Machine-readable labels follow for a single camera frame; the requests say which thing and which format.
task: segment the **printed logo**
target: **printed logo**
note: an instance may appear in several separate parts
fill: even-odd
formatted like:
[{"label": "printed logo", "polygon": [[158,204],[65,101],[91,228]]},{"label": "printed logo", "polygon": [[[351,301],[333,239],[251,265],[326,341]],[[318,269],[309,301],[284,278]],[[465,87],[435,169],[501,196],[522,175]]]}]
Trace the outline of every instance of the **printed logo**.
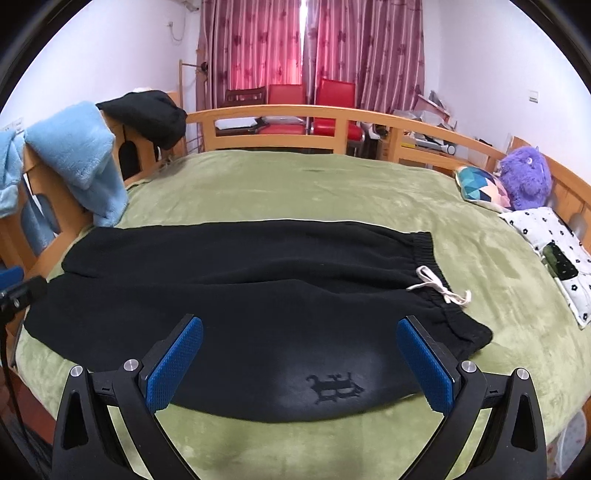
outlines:
[{"label": "printed logo", "polygon": [[314,384],[310,387],[318,395],[315,405],[321,401],[332,400],[336,402],[338,398],[351,398],[360,396],[365,389],[351,379],[351,372],[347,372],[347,378],[343,379],[340,374],[327,375],[330,380],[322,381],[316,375],[310,375],[306,381],[312,380]]}]

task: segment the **blue fleece blanket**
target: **blue fleece blanket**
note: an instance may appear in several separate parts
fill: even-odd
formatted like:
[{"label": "blue fleece blanket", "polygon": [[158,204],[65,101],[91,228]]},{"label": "blue fleece blanket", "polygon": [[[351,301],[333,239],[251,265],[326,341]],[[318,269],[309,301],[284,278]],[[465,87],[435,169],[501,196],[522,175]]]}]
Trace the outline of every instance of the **blue fleece blanket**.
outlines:
[{"label": "blue fleece blanket", "polygon": [[0,132],[0,218],[12,215],[18,207],[18,184],[22,160],[14,144],[16,132]]},{"label": "blue fleece blanket", "polygon": [[[22,135],[17,135],[14,137],[13,142],[19,157],[22,159],[25,139]],[[56,237],[55,233],[60,233],[60,230],[51,203],[47,200],[45,195],[37,195],[37,201],[43,210],[41,211],[33,200],[33,196],[29,189],[25,188],[24,190],[27,195],[27,201],[22,206],[22,231],[29,242],[31,250],[33,250],[33,253],[39,256],[41,255],[41,252],[53,242]]]},{"label": "blue fleece blanket", "polygon": [[121,220],[128,196],[112,156],[115,136],[93,103],[78,103],[27,128],[25,142],[93,212],[96,226]]}]

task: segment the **cable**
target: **cable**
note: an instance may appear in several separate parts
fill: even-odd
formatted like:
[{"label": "cable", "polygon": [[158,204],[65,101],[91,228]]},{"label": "cable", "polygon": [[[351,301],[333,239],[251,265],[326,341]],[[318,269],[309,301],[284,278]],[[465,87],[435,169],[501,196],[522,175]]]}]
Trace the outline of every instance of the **cable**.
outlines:
[{"label": "cable", "polygon": [[174,36],[174,30],[173,30],[173,26],[174,26],[174,22],[170,21],[168,23],[168,27],[170,28],[170,35],[172,36],[173,40],[176,42],[182,42],[184,39],[184,34],[185,34],[185,30],[187,29],[187,11],[185,10],[185,15],[184,15],[184,22],[183,22],[183,34],[181,35],[181,38],[178,39],[177,37]]},{"label": "cable", "polygon": [[10,395],[10,401],[12,402],[12,406],[14,407],[14,411],[17,415],[18,424],[21,426],[22,435],[24,436],[25,442],[27,443],[27,447],[29,448],[33,458],[35,459],[35,463],[37,464],[37,471],[43,477],[44,480],[47,480],[45,472],[41,468],[39,464],[39,458],[37,457],[37,452],[33,449],[31,442],[29,440],[29,435],[27,433],[27,429],[25,428],[25,423],[22,420],[21,409],[18,406],[17,402],[17,395],[14,392],[14,385],[12,384],[12,378],[10,377],[10,370],[8,369],[8,358],[7,358],[7,333],[6,327],[2,326],[0,328],[0,361],[2,362],[2,370],[4,372],[4,377],[6,381],[6,386],[8,387],[8,394]]}]

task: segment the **purple plush toy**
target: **purple plush toy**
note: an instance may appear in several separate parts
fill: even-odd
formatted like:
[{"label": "purple plush toy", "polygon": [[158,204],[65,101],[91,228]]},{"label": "purple plush toy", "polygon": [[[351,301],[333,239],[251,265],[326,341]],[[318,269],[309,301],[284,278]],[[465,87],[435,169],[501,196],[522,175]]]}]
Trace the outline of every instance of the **purple plush toy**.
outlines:
[{"label": "purple plush toy", "polygon": [[543,207],[552,191],[552,175],[544,156],[533,147],[513,150],[499,162],[499,178],[515,210]]}]

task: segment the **polka dot fabric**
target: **polka dot fabric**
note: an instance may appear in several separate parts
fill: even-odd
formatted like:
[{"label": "polka dot fabric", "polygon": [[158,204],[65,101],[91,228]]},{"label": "polka dot fabric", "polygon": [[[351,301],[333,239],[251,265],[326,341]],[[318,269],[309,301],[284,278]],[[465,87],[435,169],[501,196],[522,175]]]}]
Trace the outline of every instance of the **polka dot fabric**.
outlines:
[{"label": "polka dot fabric", "polygon": [[585,327],[591,321],[591,256],[577,236],[549,207],[517,210],[499,216],[525,238],[540,258],[544,247],[554,242],[573,264],[578,275],[566,280],[556,278],[556,281],[577,323],[581,328]]}]

